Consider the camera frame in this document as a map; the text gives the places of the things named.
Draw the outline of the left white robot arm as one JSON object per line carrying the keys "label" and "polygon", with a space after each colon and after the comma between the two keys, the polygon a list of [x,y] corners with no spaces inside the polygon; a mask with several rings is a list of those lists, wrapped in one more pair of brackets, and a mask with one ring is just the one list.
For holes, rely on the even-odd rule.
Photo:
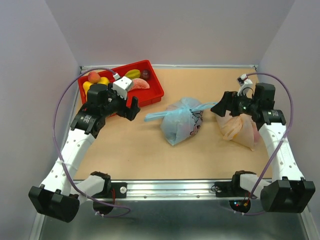
{"label": "left white robot arm", "polygon": [[35,210],[42,215],[69,223],[80,205],[98,194],[111,195],[115,190],[107,173],[95,171],[82,182],[73,178],[86,152],[106,124],[106,117],[116,114],[129,121],[140,111],[138,99],[132,98],[127,106],[128,92],[134,86],[130,79],[120,79],[108,85],[93,84],[87,91],[87,101],[74,117],[67,140],[58,150],[58,159],[40,186],[32,186],[28,197]]}

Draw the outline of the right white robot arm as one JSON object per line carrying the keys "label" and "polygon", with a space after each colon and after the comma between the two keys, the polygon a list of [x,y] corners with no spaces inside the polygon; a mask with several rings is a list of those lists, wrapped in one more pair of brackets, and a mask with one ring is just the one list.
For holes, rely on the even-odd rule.
{"label": "right white robot arm", "polygon": [[265,212],[302,213],[316,191],[313,181],[306,180],[297,166],[287,138],[289,127],[283,112],[275,109],[275,86],[258,83],[252,97],[236,91],[226,91],[211,108],[220,117],[230,113],[237,117],[248,115],[256,124],[266,146],[272,169],[272,182],[248,171],[237,171],[230,182],[231,192],[249,195],[260,200]]}

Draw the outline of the orange mango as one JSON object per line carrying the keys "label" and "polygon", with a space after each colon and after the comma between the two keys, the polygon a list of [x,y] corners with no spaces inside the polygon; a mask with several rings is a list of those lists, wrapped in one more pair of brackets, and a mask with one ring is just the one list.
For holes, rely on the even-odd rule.
{"label": "orange mango", "polygon": [[92,83],[89,81],[85,81],[82,85],[84,93],[87,95],[88,90],[90,89]]}

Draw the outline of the light blue plastic bag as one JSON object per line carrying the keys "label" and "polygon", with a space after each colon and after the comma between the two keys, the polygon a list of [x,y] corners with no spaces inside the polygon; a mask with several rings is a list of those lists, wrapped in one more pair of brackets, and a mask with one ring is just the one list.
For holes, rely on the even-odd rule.
{"label": "light blue plastic bag", "polygon": [[216,104],[216,102],[201,103],[195,98],[183,97],[167,106],[165,111],[148,113],[144,121],[161,119],[160,129],[166,141],[174,146],[196,135],[202,126],[204,111]]}

